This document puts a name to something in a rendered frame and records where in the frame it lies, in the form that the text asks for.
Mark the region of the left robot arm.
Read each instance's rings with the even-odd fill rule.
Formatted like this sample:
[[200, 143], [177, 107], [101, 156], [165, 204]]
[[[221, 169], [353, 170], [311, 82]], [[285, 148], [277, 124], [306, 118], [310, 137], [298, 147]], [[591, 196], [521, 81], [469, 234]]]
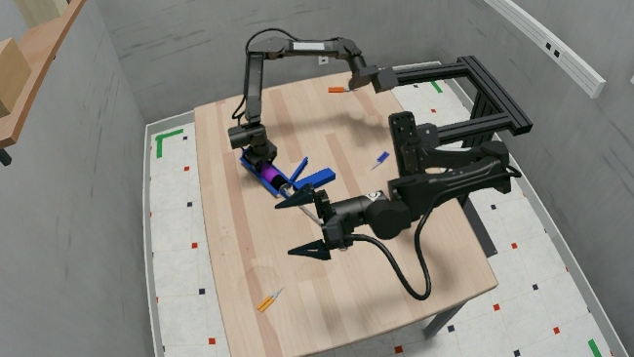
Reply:
[[[506, 165], [510, 164], [509, 151], [503, 141], [485, 141], [471, 148], [439, 146], [420, 141], [413, 113], [392, 116], [391, 122], [402, 177], [387, 181], [390, 200], [382, 190], [358, 196], [363, 209], [358, 217], [363, 217], [364, 224], [369, 225], [378, 239], [391, 240], [402, 230], [411, 228], [411, 222], [424, 215], [440, 192], [458, 189], [439, 199], [434, 208], [482, 189], [493, 188], [502, 194], [511, 192], [511, 178], [502, 181], [502, 174], [508, 173]], [[432, 168], [451, 171], [423, 173]], [[329, 240], [332, 244], [339, 243], [341, 249], [354, 245], [353, 241], [343, 241], [339, 221], [343, 215], [333, 216], [326, 223]]]

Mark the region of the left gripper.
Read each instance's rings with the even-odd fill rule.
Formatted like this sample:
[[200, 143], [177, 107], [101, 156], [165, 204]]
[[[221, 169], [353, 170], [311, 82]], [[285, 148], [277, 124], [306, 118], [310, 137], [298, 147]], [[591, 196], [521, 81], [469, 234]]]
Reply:
[[320, 223], [320, 225], [325, 243], [323, 242], [323, 239], [319, 239], [288, 250], [288, 255], [316, 258], [324, 261], [330, 260], [332, 259], [330, 250], [338, 249], [339, 245], [338, 243], [332, 244], [329, 240], [326, 223], [333, 216], [344, 214], [339, 220], [342, 233], [343, 235], [351, 234], [355, 232], [354, 228], [364, 225], [363, 217], [358, 217], [358, 213], [363, 212], [362, 205], [358, 196], [330, 203], [326, 190], [323, 189], [315, 192], [313, 183], [309, 182], [296, 191], [292, 196], [275, 205], [274, 210], [312, 203], [315, 204], [318, 219], [322, 218], [324, 222]]

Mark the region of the black and purple cylinder with yellow stripe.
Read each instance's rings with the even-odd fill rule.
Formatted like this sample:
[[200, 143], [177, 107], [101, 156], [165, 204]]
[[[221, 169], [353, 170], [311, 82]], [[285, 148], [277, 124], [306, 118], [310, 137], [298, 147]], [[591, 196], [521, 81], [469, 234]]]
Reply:
[[[255, 167], [250, 163], [250, 161], [245, 157], [245, 153], [243, 158], [255, 169]], [[255, 169], [256, 170], [256, 169]], [[284, 179], [275, 169], [273, 169], [267, 162], [261, 164], [260, 175], [271, 184], [278, 192], [279, 188], [288, 183], [286, 179]]]

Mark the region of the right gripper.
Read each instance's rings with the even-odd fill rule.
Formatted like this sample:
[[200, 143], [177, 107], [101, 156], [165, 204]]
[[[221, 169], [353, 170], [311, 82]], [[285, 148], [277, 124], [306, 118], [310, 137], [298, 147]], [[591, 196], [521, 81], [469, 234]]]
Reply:
[[255, 167], [255, 169], [257, 170], [259, 174], [261, 170], [261, 164], [267, 161], [267, 163], [271, 166], [271, 164], [273, 163], [274, 159], [277, 156], [277, 151], [276, 151], [278, 150], [277, 146], [274, 145], [269, 139], [266, 141], [264, 145], [254, 145], [251, 143], [251, 145], [248, 146], [248, 148], [249, 150], [245, 152], [245, 156], [251, 162], [251, 164]]

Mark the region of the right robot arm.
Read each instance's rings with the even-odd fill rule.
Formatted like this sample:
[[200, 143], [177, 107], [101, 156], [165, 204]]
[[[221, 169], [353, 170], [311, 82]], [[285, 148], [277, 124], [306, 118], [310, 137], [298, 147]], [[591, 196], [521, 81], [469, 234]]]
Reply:
[[264, 60], [277, 60], [294, 56], [318, 56], [346, 60], [352, 73], [352, 79], [357, 72], [376, 67], [376, 65], [366, 65], [363, 56], [361, 56], [362, 51], [354, 44], [350, 39], [298, 41], [272, 36], [250, 45], [245, 100], [245, 119], [248, 123], [227, 129], [232, 150], [251, 143], [262, 145], [267, 141], [266, 128], [260, 124]]

